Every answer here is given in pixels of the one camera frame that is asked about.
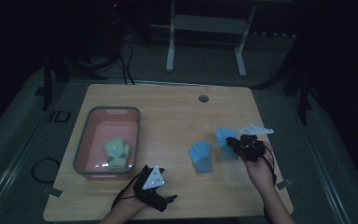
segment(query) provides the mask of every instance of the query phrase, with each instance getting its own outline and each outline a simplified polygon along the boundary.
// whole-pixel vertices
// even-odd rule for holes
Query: table leg
[[[175,0],[171,1],[171,26],[170,26],[170,45],[168,46],[167,65],[165,70],[171,72],[173,70],[173,60],[175,57]]]
[[[248,37],[249,30],[251,28],[252,19],[255,15],[255,9],[256,9],[256,7],[252,7],[251,12],[248,17],[248,20],[245,23],[244,28],[243,28],[241,42],[237,47],[234,48],[235,58],[237,60],[237,66],[238,66],[238,73],[239,73],[240,77],[246,77],[246,70],[245,70],[245,65],[243,63],[242,51],[243,51],[243,47],[245,45],[246,37]]]

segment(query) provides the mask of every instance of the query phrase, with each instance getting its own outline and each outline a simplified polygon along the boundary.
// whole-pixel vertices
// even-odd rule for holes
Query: white paper triangle
[[[274,131],[272,129],[266,129],[251,124],[246,128],[240,129],[240,133],[244,133],[248,135],[256,135],[256,134],[263,134],[263,133],[274,133]]]
[[[146,179],[146,182],[144,183],[143,189],[152,189],[159,186],[164,185],[164,179],[162,178],[161,172],[159,171],[158,166],[153,168],[152,173],[150,173],[150,176]]]

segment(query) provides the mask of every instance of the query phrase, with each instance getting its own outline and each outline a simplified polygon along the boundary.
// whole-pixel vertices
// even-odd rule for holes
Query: gray floor
[[[238,76],[233,49],[227,44],[201,43],[201,47],[196,47],[195,43],[180,39],[174,70],[166,73],[166,37],[159,35],[151,43],[137,41],[136,35],[128,38],[133,48],[130,70],[136,84],[254,86],[276,75],[294,40],[284,36],[251,35],[243,53],[248,77],[242,78]],[[129,48],[123,47],[122,53],[129,59]],[[18,171],[15,178],[7,181],[11,188],[4,188],[0,193],[0,223],[47,223],[43,211],[48,195],[43,191],[52,184],[35,181],[31,176],[33,167],[45,158],[62,159],[89,84],[123,83],[118,64],[100,71],[102,76],[109,77],[107,81],[93,80],[75,71],[73,74],[69,83],[54,81],[53,102],[48,111],[43,112],[43,98],[34,95],[43,83],[43,74],[42,70],[35,73],[0,119],[0,178],[7,174],[7,167]],[[309,101],[313,109],[307,112],[309,124],[304,126],[296,115],[298,97],[286,97],[282,92],[286,81],[253,93],[265,126],[275,131],[269,139],[282,175],[293,182],[288,187],[295,208],[293,218],[297,223],[358,223],[358,174],[337,130],[312,97]],[[68,111],[71,117],[67,123],[50,122],[53,111]],[[21,162],[11,164],[17,155],[23,156]],[[54,163],[47,162],[38,166],[36,173],[40,178],[53,179],[57,171]],[[262,217],[236,220],[266,223]],[[232,219],[216,221],[231,223]],[[197,223],[212,221],[201,219]]]

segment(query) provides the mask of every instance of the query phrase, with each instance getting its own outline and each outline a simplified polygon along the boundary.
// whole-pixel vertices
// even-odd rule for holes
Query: human hand
[[[269,149],[264,153],[264,157],[269,162],[271,167],[274,166],[274,160],[272,153],[272,146],[269,143],[263,142],[264,146]],[[252,183],[255,185],[256,189],[260,192],[260,194],[265,193],[269,190],[275,190],[275,183],[273,180],[274,174],[269,168],[269,165],[264,160],[258,161],[246,161],[243,157],[240,157],[242,161],[245,163],[249,178]]]
[[[133,186],[137,178],[119,195],[117,203],[112,210],[103,218],[102,224],[118,224],[124,223],[134,217],[138,212],[147,207],[147,204],[142,203],[135,197]]]

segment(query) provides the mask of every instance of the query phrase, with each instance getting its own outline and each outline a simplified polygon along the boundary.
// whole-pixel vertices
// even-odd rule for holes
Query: dark background
[[[310,85],[358,169],[358,1],[257,4],[252,31],[297,35],[289,56],[296,66],[307,62]],[[148,38],[150,24],[169,24],[169,13],[167,0],[0,0],[0,116],[48,53],[87,62],[91,39],[106,24],[120,18]]]

